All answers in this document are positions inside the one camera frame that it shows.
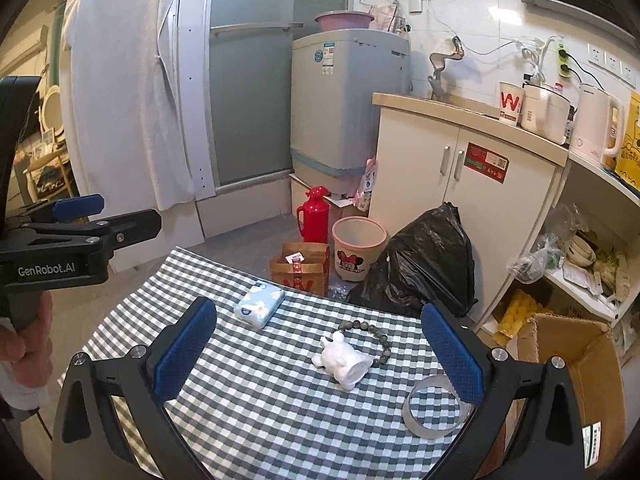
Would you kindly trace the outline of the person's left hand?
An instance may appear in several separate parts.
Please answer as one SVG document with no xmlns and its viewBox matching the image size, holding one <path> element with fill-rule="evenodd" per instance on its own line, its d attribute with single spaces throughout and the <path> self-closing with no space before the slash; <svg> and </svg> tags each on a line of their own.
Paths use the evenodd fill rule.
<svg viewBox="0 0 640 480">
<path fill-rule="evenodd" d="M 15 380 L 24 387 L 44 387 L 51 378 L 52 309 L 50 292 L 42 292 L 36 317 L 29 326 L 17 333 L 1 329 L 1 361 L 11 365 Z"/>
</svg>

